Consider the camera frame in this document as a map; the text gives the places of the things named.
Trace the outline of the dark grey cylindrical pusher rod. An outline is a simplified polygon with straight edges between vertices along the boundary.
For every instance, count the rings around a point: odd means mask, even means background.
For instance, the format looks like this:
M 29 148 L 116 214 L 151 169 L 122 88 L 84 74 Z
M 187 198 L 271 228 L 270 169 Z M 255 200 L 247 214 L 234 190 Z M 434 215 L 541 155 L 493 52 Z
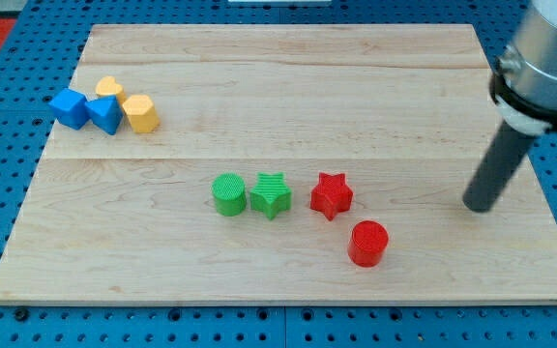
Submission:
M 503 121 L 463 192 L 462 201 L 471 211 L 489 212 L 519 168 L 536 137 L 513 129 Z

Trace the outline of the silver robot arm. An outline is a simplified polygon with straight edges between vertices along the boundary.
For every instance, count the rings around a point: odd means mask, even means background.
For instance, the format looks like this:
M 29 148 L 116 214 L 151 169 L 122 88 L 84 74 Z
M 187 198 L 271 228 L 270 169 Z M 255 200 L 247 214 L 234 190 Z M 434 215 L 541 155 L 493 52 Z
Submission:
M 463 193 L 473 212 L 491 210 L 534 141 L 557 132 L 557 0 L 533 0 L 496 58 L 489 95 L 502 122 Z

